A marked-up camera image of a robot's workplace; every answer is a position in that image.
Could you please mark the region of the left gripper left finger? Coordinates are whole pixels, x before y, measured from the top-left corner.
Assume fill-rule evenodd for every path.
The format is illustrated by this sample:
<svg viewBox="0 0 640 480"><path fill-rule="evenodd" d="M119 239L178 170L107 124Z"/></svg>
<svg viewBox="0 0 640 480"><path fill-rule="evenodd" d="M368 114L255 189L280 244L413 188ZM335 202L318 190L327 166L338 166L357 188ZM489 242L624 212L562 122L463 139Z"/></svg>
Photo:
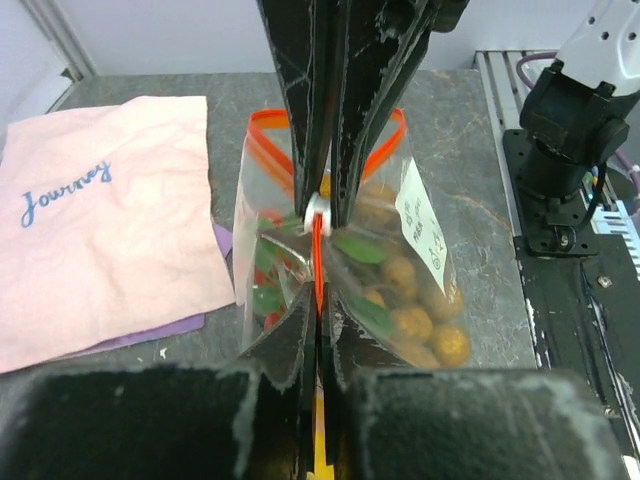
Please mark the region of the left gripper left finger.
<svg viewBox="0 0 640 480"><path fill-rule="evenodd" d="M37 377L1 428L5 479L303 479L314 466L316 295L222 366Z"/></svg>

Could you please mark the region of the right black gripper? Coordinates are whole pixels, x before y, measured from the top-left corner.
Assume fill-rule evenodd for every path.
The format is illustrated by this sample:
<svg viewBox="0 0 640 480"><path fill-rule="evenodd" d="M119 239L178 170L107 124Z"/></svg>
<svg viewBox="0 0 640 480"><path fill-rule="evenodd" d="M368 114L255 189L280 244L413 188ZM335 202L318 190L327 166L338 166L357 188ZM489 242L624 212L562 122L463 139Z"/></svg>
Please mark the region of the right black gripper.
<svg viewBox="0 0 640 480"><path fill-rule="evenodd" d="M468 4L469 0L339 3L331 145L334 228L349 221L366 159L426 53L430 28L453 31Z"/></svg>

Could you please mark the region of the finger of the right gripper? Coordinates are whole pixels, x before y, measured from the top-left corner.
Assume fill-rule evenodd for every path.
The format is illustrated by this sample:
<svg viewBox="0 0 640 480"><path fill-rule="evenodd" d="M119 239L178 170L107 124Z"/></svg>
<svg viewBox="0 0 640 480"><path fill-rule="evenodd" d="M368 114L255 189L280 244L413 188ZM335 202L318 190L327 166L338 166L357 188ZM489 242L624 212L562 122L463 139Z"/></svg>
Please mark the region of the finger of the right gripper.
<svg viewBox="0 0 640 480"><path fill-rule="evenodd" d="M302 217L320 186L329 147L330 3L261 0L257 5L290 123L294 208Z"/></svg>

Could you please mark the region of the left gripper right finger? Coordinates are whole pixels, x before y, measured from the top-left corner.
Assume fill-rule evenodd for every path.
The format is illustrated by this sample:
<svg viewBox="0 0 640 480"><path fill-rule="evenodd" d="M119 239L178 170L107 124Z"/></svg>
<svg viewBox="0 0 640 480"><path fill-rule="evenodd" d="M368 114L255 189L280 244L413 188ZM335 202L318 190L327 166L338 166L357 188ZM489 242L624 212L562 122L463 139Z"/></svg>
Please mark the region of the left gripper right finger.
<svg viewBox="0 0 640 480"><path fill-rule="evenodd" d="M624 479L586 383L566 370L419 369L324 290L326 458L339 479Z"/></svg>

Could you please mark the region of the brown longan bunch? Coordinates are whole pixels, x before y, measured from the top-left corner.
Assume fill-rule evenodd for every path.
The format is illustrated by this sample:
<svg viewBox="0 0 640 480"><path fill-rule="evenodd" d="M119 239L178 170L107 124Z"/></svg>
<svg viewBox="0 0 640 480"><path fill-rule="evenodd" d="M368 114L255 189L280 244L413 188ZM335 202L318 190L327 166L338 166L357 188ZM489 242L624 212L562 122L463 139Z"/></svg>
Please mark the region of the brown longan bunch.
<svg viewBox="0 0 640 480"><path fill-rule="evenodd" d="M370 363L419 368L467 364L472 341L462 323L464 296L429 195L412 166L363 178L348 226L379 239L390 257L380 267L392 331L381 339L363 327L331 288L332 338Z"/></svg>

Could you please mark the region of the red cherry tomatoes sprig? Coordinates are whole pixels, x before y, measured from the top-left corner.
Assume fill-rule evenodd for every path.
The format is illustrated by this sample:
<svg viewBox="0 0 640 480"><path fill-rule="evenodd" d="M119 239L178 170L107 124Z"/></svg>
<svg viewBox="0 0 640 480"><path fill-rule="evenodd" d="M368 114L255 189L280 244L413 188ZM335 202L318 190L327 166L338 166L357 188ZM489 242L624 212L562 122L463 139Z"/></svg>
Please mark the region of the red cherry tomatoes sprig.
<svg viewBox="0 0 640 480"><path fill-rule="evenodd" d="M323 278L344 298L371 334L391 336L390 308L380 267L390 257L372 233L360 227L336 230L322 240ZM294 214L264 209L257 217L249 310L263 329L275 325L305 283L315 280L311 235Z"/></svg>

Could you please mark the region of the clear zip top bag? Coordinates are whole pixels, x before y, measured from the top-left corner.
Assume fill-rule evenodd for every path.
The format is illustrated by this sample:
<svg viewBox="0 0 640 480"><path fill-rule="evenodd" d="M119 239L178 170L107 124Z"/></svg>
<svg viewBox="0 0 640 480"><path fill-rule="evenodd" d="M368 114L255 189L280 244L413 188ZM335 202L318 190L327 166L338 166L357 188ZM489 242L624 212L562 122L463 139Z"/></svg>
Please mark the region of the clear zip top bag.
<svg viewBox="0 0 640 480"><path fill-rule="evenodd" d="M289 121L251 115L234 221L237 303L271 330L300 289L332 285L356 324L412 366L459 367L471 355L460 325L454 263L395 110L365 163L348 226L316 230L295 215Z"/></svg>

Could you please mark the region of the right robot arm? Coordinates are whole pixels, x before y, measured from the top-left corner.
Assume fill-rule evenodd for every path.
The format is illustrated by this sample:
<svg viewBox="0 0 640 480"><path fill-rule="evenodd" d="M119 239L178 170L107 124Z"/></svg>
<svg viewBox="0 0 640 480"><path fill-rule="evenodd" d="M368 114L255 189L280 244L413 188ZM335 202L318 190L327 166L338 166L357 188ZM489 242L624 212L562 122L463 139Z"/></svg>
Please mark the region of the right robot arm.
<svg viewBox="0 0 640 480"><path fill-rule="evenodd" d="M328 225L347 225L375 141L433 33L452 31L463 1L262 1L258 5L293 147L294 207L331 177ZM527 96L533 144L521 188L571 196L585 171L627 139L639 100L639 5L598 2Z"/></svg>

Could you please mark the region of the purple cloth underneath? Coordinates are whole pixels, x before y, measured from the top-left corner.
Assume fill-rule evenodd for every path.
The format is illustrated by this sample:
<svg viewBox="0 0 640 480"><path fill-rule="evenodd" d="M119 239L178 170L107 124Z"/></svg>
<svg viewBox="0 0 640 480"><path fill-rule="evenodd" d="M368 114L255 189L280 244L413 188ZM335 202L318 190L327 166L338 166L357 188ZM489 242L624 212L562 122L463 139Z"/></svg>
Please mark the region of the purple cloth underneath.
<svg viewBox="0 0 640 480"><path fill-rule="evenodd" d="M221 254L223 258L226 259L232 250L232 232L217 223L213 224L213 229ZM153 329L142 330L128 335L105 340L84 350L68 354L65 356L65 358L74 358L101 353L148 341L163 339L178 334L189 333L191 331L202 328L204 326L204 323L205 313L200 312L195 315L175 320L171 323L166 323Z"/></svg>

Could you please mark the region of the pink cloth with lettering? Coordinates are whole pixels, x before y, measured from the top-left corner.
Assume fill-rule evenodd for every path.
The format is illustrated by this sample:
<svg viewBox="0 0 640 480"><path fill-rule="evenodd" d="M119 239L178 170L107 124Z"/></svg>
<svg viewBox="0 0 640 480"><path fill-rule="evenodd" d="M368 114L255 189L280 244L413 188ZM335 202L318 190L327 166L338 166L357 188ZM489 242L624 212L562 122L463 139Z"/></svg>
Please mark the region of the pink cloth with lettering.
<svg viewBox="0 0 640 480"><path fill-rule="evenodd" d="M3 372L232 303L206 130L202 96L141 96L9 125Z"/></svg>

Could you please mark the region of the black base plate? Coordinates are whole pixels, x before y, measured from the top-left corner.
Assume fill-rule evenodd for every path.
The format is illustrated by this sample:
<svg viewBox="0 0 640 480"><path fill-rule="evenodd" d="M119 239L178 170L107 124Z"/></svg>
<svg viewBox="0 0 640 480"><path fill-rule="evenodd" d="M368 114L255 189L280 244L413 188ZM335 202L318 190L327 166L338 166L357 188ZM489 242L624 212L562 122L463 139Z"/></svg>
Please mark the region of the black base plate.
<svg viewBox="0 0 640 480"><path fill-rule="evenodd" d="M639 455L639 258L620 226L582 226L580 192L567 202L529 195L522 168L531 144L503 134L515 197L515 237L537 364L578 373L602 405L624 454Z"/></svg>

